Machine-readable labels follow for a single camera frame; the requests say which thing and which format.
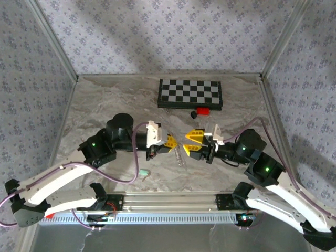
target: floral wallpaper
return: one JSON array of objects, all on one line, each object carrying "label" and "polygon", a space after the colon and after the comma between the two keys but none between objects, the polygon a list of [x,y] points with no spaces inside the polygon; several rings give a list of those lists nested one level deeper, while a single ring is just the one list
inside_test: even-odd
[{"label": "floral wallpaper", "polygon": [[[72,83],[22,0],[0,2],[0,198],[4,183],[47,168]],[[13,222],[9,204],[0,218]],[[0,251],[18,228],[0,227]]]},{"label": "floral wallpaper", "polygon": [[261,72],[295,0],[39,0],[78,74]]},{"label": "floral wallpaper", "polygon": [[269,81],[302,184],[336,207],[336,2],[314,1]]}]

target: black and white checkerboard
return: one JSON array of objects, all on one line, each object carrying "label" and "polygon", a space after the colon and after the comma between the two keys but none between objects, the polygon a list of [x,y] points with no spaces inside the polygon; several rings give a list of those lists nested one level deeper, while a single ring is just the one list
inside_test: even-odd
[{"label": "black and white checkerboard", "polygon": [[159,108],[221,110],[220,81],[160,80]]}]

